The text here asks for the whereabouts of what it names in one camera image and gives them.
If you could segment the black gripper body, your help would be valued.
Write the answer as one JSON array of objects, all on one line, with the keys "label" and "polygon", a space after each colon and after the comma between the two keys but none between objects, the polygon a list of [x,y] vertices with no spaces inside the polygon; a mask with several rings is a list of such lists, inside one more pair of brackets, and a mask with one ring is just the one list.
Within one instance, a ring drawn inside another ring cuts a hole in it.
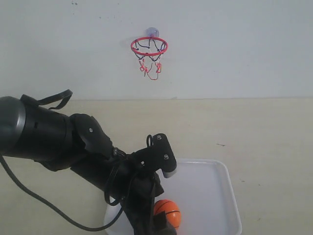
[{"label": "black gripper body", "polygon": [[161,212],[154,215],[155,198],[164,193],[157,173],[135,174],[121,204],[134,235],[175,235],[173,225]]}]

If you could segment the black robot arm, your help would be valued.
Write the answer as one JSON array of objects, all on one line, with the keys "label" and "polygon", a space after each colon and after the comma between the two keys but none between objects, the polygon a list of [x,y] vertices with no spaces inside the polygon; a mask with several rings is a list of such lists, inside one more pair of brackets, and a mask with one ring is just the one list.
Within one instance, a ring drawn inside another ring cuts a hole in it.
[{"label": "black robot arm", "polygon": [[36,100],[3,96],[0,99],[0,163],[12,181],[70,224],[91,231],[55,205],[29,190],[9,168],[5,157],[30,159],[50,171],[70,169],[99,188],[106,203],[120,205],[136,235],[175,235],[164,212],[154,211],[164,193],[158,170],[171,177],[177,161],[165,134],[148,135],[147,146],[131,154],[115,147],[99,122],[86,114],[60,113],[72,96],[66,90]]}]

